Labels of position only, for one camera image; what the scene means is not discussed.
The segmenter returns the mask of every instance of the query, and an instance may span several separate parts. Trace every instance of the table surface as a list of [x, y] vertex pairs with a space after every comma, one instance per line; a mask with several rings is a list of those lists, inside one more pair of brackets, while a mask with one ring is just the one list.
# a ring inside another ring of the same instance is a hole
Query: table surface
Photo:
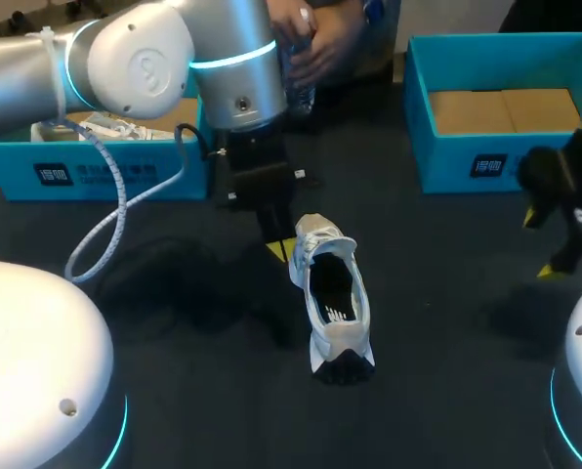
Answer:
[[[300, 297], [251, 214], [143, 204], [126, 257], [84, 287], [128, 388], [134, 468], [546, 468], [550, 370], [582, 292], [582, 270], [535, 279], [560, 220], [530, 234], [520, 194], [421, 195], [397, 86], [352, 93], [328, 122], [289, 138], [323, 182], [294, 208], [358, 241], [377, 374], [351, 388], [312, 379]], [[60, 273], [111, 208], [0, 193], [0, 260]]]

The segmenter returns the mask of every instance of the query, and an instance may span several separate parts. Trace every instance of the plastic bottle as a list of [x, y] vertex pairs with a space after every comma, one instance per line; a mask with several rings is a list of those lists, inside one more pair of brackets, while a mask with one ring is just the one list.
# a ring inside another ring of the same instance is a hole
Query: plastic bottle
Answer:
[[[309, 22], [309, 12], [306, 9], [301, 9], [300, 13], [306, 22]], [[293, 83], [288, 79], [289, 70], [291, 68], [290, 60], [296, 54], [300, 54], [306, 51], [312, 44], [312, 34], [307, 36], [302, 44], [293, 46], [290, 51], [285, 54], [284, 57], [284, 76], [286, 80], [286, 95], [287, 104], [289, 106], [289, 112], [294, 117], [306, 117], [312, 112], [312, 106], [314, 105], [314, 86], [307, 86], [302, 88], [296, 88]]]

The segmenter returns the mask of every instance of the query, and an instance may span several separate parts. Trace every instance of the sneaker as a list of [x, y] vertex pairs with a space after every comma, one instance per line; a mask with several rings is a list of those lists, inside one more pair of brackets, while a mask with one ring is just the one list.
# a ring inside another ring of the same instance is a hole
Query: sneaker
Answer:
[[312, 372], [328, 383], [366, 380], [375, 361], [369, 344], [369, 300], [356, 265], [356, 241], [319, 214], [296, 225], [291, 281], [304, 290]]

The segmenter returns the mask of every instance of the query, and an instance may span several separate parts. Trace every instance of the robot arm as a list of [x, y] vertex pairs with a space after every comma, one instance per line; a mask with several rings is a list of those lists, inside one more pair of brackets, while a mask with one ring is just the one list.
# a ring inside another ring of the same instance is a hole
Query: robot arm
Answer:
[[[57, 30], [65, 111], [160, 117], [195, 74], [210, 125], [252, 130], [286, 101], [262, 0], [159, 0]], [[52, 58], [38, 37], [0, 38], [0, 134], [53, 119]]]

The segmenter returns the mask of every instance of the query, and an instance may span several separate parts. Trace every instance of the blue box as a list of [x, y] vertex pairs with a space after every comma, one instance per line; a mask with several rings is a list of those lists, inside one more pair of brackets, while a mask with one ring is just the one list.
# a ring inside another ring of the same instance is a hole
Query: blue box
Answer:
[[[189, 80], [185, 98], [196, 98], [197, 88]], [[202, 102], [198, 100], [196, 127], [213, 142]], [[31, 143], [27, 129], [0, 139], [0, 188], [10, 201], [116, 200], [115, 183], [103, 157], [87, 142]], [[183, 164], [176, 143], [171, 141], [104, 142], [117, 162], [128, 198], [175, 175]], [[150, 200], [201, 200], [208, 193], [208, 164], [202, 160], [195, 140], [185, 139], [187, 171], [176, 184]], [[46, 181], [42, 171], [58, 171], [65, 180]]]
[[[404, 76], [404, 111], [423, 192], [518, 191], [520, 159], [536, 146], [561, 148], [571, 133], [441, 135], [429, 94], [438, 91], [569, 90], [582, 113], [582, 33], [416, 36]], [[480, 157], [503, 161], [496, 177], [472, 177]]]

